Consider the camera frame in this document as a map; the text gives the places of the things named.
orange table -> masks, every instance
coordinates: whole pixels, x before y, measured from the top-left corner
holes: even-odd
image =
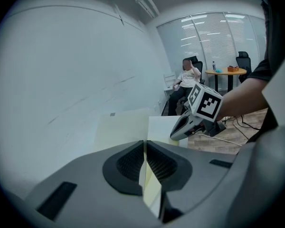
[[[219,91],[219,83],[218,83],[218,75],[228,75],[228,92],[233,89],[233,75],[241,75],[241,74],[246,74],[247,71],[239,68],[238,71],[235,72],[229,72],[227,67],[220,67],[219,69],[223,70],[222,73],[217,73],[215,70],[209,69],[206,70],[206,74],[214,74],[215,76],[215,91]]]

black sleeve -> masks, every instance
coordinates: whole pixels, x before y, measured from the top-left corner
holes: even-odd
[[[269,81],[271,77],[272,72],[270,69],[269,61],[268,59],[265,59],[259,63],[256,69],[251,74],[249,74],[247,78],[258,78],[265,81]]]

black office chair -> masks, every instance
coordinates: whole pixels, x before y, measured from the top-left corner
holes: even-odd
[[[245,51],[239,51],[236,60],[237,60],[237,65],[240,68],[245,69],[247,71],[246,74],[240,75],[238,77],[239,81],[243,83],[247,79],[248,75],[251,74],[251,60],[248,53]]]
[[[196,68],[200,71],[200,80],[199,80],[199,83],[202,84],[202,85],[205,84],[205,80],[201,78],[201,73],[202,73],[202,71],[203,71],[203,62],[198,61],[198,59],[197,59],[196,56],[194,56],[194,57],[189,57],[188,59],[190,59],[191,62],[192,62],[192,65],[193,65],[194,67],[196,67]]]

man sitting in chair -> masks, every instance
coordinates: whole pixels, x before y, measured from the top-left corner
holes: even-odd
[[[176,116],[176,107],[177,102],[182,97],[188,98],[193,86],[194,81],[200,82],[200,71],[192,65],[190,59],[185,58],[182,61],[182,66],[184,71],[180,74],[180,76],[175,80],[173,84],[173,94],[169,99],[169,112],[168,116]],[[185,112],[185,107],[182,108],[181,114]]]

wooden floor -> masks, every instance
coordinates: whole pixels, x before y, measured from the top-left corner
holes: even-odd
[[[176,109],[178,115],[180,115],[181,113],[181,108],[182,105],[178,104],[178,107]],[[255,128],[260,128],[265,118],[266,112],[267,109],[244,115],[244,122],[248,123],[249,125]],[[166,106],[163,115],[168,115],[168,106]],[[238,122],[240,125],[245,126],[244,124],[242,124],[241,117],[238,117]],[[250,138],[257,133],[257,130],[253,128],[240,127],[237,124],[236,119],[231,118],[230,120],[226,121],[225,125],[226,129],[221,133],[219,133],[218,135],[216,135],[215,137],[235,142],[240,145],[245,144],[248,141],[248,139],[238,129],[236,129],[232,123],[234,123],[234,125],[238,127],[243,132],[244,135],[247,136],[247,138]],[[217,139],[211,139],[205,136],[194,135],[189,137],[188,148],[201,150],[201,151],[208,151],[208,152],[237,154],[237,152],[240,149],[240,146],[237,146],[234,143],[229,143]]]

